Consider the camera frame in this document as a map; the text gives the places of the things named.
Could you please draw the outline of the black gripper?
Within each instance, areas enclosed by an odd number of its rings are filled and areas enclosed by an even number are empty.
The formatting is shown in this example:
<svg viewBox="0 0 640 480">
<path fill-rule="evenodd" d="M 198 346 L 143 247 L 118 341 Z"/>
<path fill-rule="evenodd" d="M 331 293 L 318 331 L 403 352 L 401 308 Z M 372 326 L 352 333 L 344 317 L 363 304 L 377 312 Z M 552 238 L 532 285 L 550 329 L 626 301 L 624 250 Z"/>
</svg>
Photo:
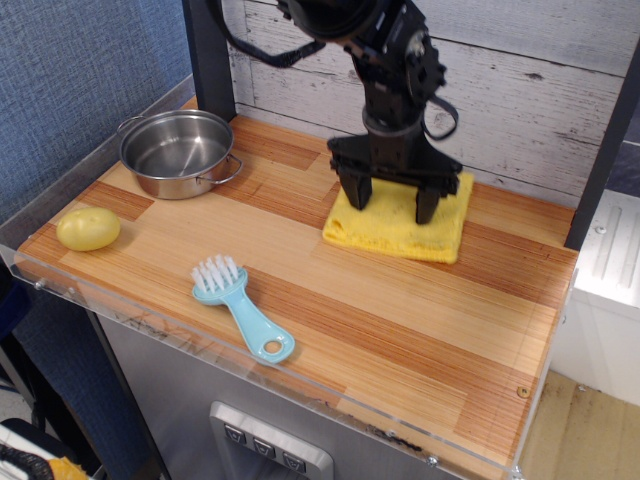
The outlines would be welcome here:
<svg viewBox="0 0 640 480">
<path fill-rule="evenodd" d="M 462 165 L 429 142 L 420 113 L 398 120 L 365 107 L 362 120 L 364 134 L 328 141 L 331 167 L 349 203 L 365 209 L 374 178 L 409 185 L 418 188 L 416 223 L 430 223 L 440 196 L 457 193 Z"/>
</svg>

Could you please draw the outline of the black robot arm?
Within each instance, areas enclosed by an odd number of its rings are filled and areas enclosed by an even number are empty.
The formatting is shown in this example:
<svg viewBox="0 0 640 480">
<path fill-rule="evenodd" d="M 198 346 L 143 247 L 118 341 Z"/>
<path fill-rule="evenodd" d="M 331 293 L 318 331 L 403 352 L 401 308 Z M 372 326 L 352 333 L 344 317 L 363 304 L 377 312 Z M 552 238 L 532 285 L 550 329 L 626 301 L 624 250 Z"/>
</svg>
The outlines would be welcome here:
<svg viewBox="0 0 640 480">
<path fill-rule="evenodd" d="M 462 166 L 433 146 L 450 134 L 431 133 L 424 119 L 429 103 L 459 118 L 436 95 L 446 68 L 425 15 L 411 1 L 281 1 L 278 7 L 314 40 L 340 45 L 364 87 L 366 134 L 328 142 L 350 204 L 366 207 L 373 179 L 409 185 L 417 190 L 416 222 L 429 223 L 440 199 L 456 194 Z"/>
</svg>

